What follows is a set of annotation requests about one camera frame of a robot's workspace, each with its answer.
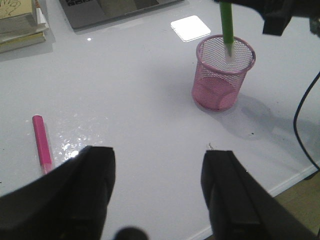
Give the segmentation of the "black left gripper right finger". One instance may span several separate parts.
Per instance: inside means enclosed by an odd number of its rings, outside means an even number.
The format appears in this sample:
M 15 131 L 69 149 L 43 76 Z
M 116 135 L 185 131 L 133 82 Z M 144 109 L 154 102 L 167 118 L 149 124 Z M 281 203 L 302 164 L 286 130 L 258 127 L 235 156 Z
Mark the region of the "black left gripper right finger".
M 201 188 L 217 240 L 316 240 L 282 207 L 230 150 L 208 150 Z

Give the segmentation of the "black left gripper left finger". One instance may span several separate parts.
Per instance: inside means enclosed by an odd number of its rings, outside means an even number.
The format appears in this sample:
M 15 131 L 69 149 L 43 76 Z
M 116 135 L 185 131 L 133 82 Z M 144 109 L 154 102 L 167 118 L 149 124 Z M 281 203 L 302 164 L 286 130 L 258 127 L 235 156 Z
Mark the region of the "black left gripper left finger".
M 116 178 L 111 147 L 87 146 L 0 199 L 3 240 L 98 240 Z

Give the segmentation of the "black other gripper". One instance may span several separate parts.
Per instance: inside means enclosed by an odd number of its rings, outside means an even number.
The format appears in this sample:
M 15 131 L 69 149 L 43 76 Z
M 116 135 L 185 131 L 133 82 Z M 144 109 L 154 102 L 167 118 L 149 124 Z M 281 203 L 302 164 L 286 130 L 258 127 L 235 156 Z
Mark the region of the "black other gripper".
M 309 19 L 310 32 L 320 35 L 319 0 L 228 0 L 255 10 L 264 20 L 262 33 L 281 36 L 293 17 Z

